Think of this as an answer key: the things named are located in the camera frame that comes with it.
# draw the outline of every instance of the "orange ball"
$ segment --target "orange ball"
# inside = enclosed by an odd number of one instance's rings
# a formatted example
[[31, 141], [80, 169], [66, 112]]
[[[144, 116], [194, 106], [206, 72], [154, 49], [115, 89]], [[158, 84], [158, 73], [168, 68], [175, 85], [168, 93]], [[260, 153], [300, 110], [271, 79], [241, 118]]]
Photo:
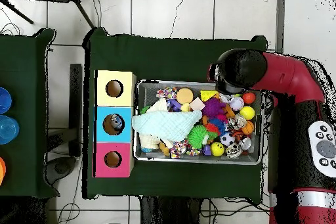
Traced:
[[246, 126], [241, 128], [241, 131], [243, 131], [245, 135], [251, 134], [254, 130], [255, 126], [251, 121], [247, 121]]
[[244, 93], [241, 98], [245, 104], [251, 104], [253, 101], [255, 101], [255, 94], [252, 92]]

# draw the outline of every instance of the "chair leg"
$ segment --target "chair leg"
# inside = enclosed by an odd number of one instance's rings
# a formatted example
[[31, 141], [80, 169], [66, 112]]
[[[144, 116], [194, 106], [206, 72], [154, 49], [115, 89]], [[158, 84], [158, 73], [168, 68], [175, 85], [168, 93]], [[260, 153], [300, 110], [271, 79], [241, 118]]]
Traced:
[[9, 3], [7, 0], [0, 0], [0, 3], [8, 7], [11, 11], [15, 12], [18, 16], [21, 16], [25, 21], [29, 22], [30, 24], [34, 24], [34, 21], [29, 19], [26, 15], [24, 15], [22, 12], [17, 10], [11, 3]]
[[93, 29], [95, 26], [91, 22], [90, 18], [87, 16], [87, 13], [84, 11], [83, 7], [81, 6], [81, 3], [77, 0], [74, 0], [74, 3], [76, 4], [76, 6], [79, 9], [79, 11], [81, 12], [81, 14], [84, 16], [87, 23], [89, 23], [91, 29]]

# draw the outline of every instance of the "round hole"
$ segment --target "round hole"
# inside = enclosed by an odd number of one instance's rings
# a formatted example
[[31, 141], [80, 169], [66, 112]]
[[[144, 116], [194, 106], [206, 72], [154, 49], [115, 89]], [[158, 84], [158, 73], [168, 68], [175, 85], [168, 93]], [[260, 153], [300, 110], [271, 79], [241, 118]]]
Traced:
[[121, 163], [121, 155], [119, 152], [108, 152], [104, 157], [105, 164], [108, 167], [116, 168]]
[[107, 115], [102, 122], [102, 128], [109, 135], [119, 135], [124, 127], [125, 122], [119, 114]]
[[123, 84], [118, 80], [111, 80], [106, 84], [105, 90], [110, 97], [120, 97], [123, 93]]

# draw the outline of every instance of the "colorful toy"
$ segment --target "colorful toy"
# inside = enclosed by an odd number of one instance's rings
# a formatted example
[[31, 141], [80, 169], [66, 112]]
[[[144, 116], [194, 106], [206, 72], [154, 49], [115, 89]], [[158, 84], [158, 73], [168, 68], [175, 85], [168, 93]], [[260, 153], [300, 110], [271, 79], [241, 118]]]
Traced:
[[186, 152], [186, 145], [188, 140], [184, 139], [181, 142], [174, 142], [171, 148], [171, 158], [180, 158]]
[[169, 99], [168, 101], [174, 112], [180, 112], [182, 105], [176, 99]]
[[212, 155], [212, 153], [211, 153], [211, 147], [210, 147], [209, 145], [205, 145], [205, 146], [203, 147], [203, 154], [204, 154], [205, 156], [210, 156], [210, 155]]
[[176, 98], [177, 101], [181, 104], [191, 103], [192, 99], [194, 98], [194, 94], [192, 93], [192, 90], [188, 88], [182, 88], [178, 90]]
[[209, 134], [204, 125], [195, 125], [192, 130], [189, 132], [188, 136], [189, 143], [194, 148], [201, 148], [202, 145], [207, 144], [207, 140], [209, 138]]
[[190, 111], [189, 103], [184, 103], [184, 104], [181, 106], [181, 111], [182, 111], [182, 112], [189, 112], [189, 111]]
[[176, 87], [167, 87], [165, 89], [160, 89], [156, 92], [156, 97], [161, 99], [175, 99], [177, 93]]
[[224, 135], [220, 136], [220, 142], [224, 146], [231, 145], [232, 143], [234, 143], [235, 140], [236, 140], [236, 138], [233, 137], [233, 134], [231, 132], [225, 133]]
[[241, 146], [242, 150], [248, 150], [249, 147], [252, 145], [251, 138], [249, 137], [244, 138], [239, 142], [239, 145]]
[[209, 120], [209, 123], [217, 126], [217, 128], [219, 130], [219, 133], [220, 133], [219, 135], [224, 135], [225, 134], [225, 132], [226, 132], [225, 131], [225, 124], [222, 121], [220, 121], [217, 118], [213, 118], [213, 119]]
[[233, 97], [229, 105], [233, 111], [239, 111], [244, 107], [244, 101], [241, 97]]
[[241, 97], [245, 104], [251, 104], [255, 101], [255, 94], [252, 92], [244, 93]]
[[251, 121], [247, 121], [246, 126], [241, 128], [241, 131], [243, 131], [245, 135], [251, 134], [254, 130], [255, 130], [255, 126], [253, 125], [253, 122]]
[[160, 142], [160, 144], [159, 144], [159, 149], [162, 151], [162, 153], [163, 153], [165, 156], [170, 156], [170, 155], [171, 155], [171, 151], [170, 151], [170, 149], [165, 145], [165, 143]]
[[212, 97], [205, 102], [205, 107], [202, 110], [203, 115], [206, 115], [209, 119], [216, 117], [217, 114], [224, 114], [222, 109], [227, 104], [220, 102], [218, 99]]
[[219, 92], [217, 91], [200, 91], [200, 93], [201, 93], [201, 100], [204, 102], [213, 97], [214, 95], [217, 94], [219, 95]]
[[237, 158], [243, 152], [241, 146], [239, 144], [232, 143], [225, 150], [225, 153], [228, 158]]
[[234, 117], [235, 113], [232, 111], [231, 107], [229, 104], [225, 104], [224, 107], [224, 114], [227, 118], [232, 118]]
[[0, 158], [0, 185], [3, 182], [3, 178], [6, 174], [6, 164], [2, 158]]
[[219, 142], [214, 142], [211, 144], [211, 152], [214, 156], [221, 156], [224, 154], [225, 147]]
[[199, 97], [196, 97], [191, 103], [190, 103], [190, 107], [192, 110], [202, 110], [205, 105], [203, 103], [203, 101], [200, 100]]
[[244, 106], [239, 112], [247, 121], [255, 116], [255, 110], [250, 106]]

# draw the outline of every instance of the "black cable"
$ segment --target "black cable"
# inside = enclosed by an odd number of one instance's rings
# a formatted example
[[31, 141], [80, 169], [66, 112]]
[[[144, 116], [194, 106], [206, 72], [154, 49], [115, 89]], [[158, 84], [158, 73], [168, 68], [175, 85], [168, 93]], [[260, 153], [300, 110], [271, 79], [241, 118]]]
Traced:
[[178, 6], [176, 7], [176, 15], [175, 15], [175, 19], [174, 19], [174, 22], [173, 22], [173, 28], [171, 29], [171, 35], [173, 34], [173, 31], [174, 31], [174, 27], [175, 27], [175, 20], [176, 20], [176, 18], [177, 18], [177, 9], [178, 9], [178, 7], [179, 6], [181, 6], [181, 4], [183, 3], [183, 1], [184, 0], [182, 0], [179, 4], [178, 4]]

